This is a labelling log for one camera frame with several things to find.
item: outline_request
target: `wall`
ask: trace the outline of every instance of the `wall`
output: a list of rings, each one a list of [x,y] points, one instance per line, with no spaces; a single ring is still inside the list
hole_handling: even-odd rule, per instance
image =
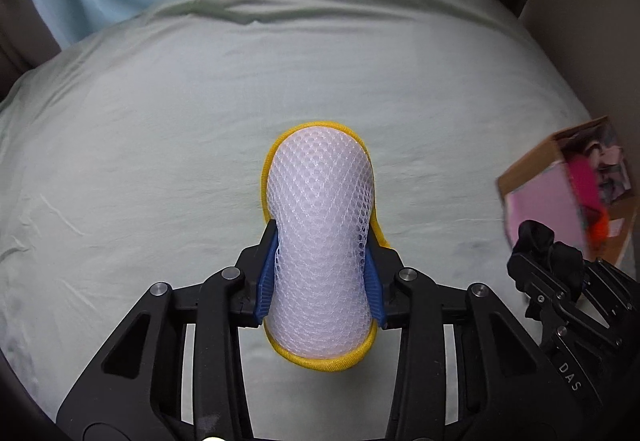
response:
[[[521,20],[588,111],[610,116],[639,179],[640,0],[529,0]],[[638,222],[634,244],[640,260]]]

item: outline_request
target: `black plastic frame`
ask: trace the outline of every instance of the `black plastic frame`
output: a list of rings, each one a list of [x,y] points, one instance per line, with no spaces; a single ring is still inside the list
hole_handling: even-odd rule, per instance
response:
[[[276,233],[271,221],[260,244],[240,254],[232,280],[221,271],[200,285],[166,285],[162,294],[151,287],[81,374],[57,426],[13,373],[0,371],[0,383],[11,385],[0,403],[9,413],[9,439],[254,441],[238,328],[259,326],[256,283]],[[602,440],[616,429],[620,436],[625,414],[638,406],[638,283],[605,262],[584,263],[585,293],[607,319],[609,328],[603,328],[575,308],[568,287],[535,255],[515,253],[508,272],[529,295],[530,307],[538,308],[539,347],[484,284],[464,291],[437,285],[417,271],[401,277],[398,254],[381,247],[371,231],[367,247],[383,290],[385,328],[402,329],[384,441]],[[187,324],[196,324],[193,425],[180,420]],[[458,421],[445,426],[446,324],[454,327],[460,412]],[[577,344],[598,357],[599,370],[582,363]],[[580,392],[572,389],[577,381]],[[13,402],[15,395],[19,400]],[[637,422],[623,427],[625,436],[640,429]]]

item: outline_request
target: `cardboard box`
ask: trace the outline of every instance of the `cardboard box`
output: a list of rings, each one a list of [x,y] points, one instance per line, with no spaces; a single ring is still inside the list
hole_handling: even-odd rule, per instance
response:
[[[607,130],[614,132],[606,116],[588,121],[582,125],[566,128],[547,137],[498,178],[498,190],[505,205],[505,227],[511,242],[513,242],[513,227],[517,227],[517,224],[519,224],[514,223],[518,220],[518,217],[512,218],[515,212],[512,211],[513,204],[511,201],[515,200],[516,195],[523,194],[524,190],[528,189],[531,193],[534,193],[532,190],[539,190],[540,186],[542,186],[540,183],[543,179],[546,179],[547,182],[556,184],[552,190],[553,193],[546,192],[545,197],[540,197],[536,200],[535,208],[529,205],[528,211],[539,215],[540,218],[536,220],[552,229],[554,229],[554,224],[556,228],[564,227],[563,233],[566,237],[569,237],[569,240],[563,242],[568,244],[573,242],[574,244],[570,245],[581,249],[585,258],[593,260],[596,257],[601,257],[614,265],[620,263],[631,237],[640,202],[640,198],[636,195],[638,192],[630,169],[626,165],[626,160],[623,160],[623,167],[626,168],[630,189],[608,206],[610,237],[606,239],[599,250],[594,251],[587,239],[586,218],[575,196],[575,187],[572,184],[572,177],[569,174],[564,153],[567,147],[578,143],[581,135],[589,135],[596,127],[602,129],[601,125],[608,125]],[[621,146],[617,136],[615,139],[617,144]],[[573,208],[575,214],[572,215],[568,208]],[[524,209],[520,213],[525,215],[526,212],[527,209]],[[576,236],[576,234],[580,233],[582,234],[581,238]],[[557,231],[556,240],[562,240],[562,236],[559,236]]]

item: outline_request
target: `blue gripper pad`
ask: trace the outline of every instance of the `blue gripper pad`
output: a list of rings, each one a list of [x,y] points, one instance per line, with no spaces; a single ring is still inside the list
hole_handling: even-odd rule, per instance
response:
[[[378,278],[378,271],[373,263],[369,247],[366,248],[364,256],[364,291],[367,293],[371,316],[377,320],[380,327],[383,327],[386,322],[386,314],[382,300],[382,284]]]
[[[275,282],[275,255],[278,249],[278,232],[273,235],[269,252],[262,266],[256,287],[255,318],[259,323],[269,314],[273,285]],[[385,324],[385,307],[382,301],[382,284],[378,278],[376,266],[373,264],[369,248],[365,250],[364,258],[364,289],[369,302],[369,310],[380,327]]]
[[[273,284],[275,282],[276,249],[278,249],[278,230],[273,234],[267,258],[264,260],[262,271],[255,288],[255,311],[254,315],[258,323],[262,323],[265,316],[269,314],[271,298],[273,297]]]

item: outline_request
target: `orange item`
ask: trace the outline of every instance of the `orange item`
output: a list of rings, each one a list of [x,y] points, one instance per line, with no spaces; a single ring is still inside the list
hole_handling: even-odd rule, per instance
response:
[[[609,236],[609,212],[602,210],[600,218],[587,228],[589,244],[593,251],[598,251]]]

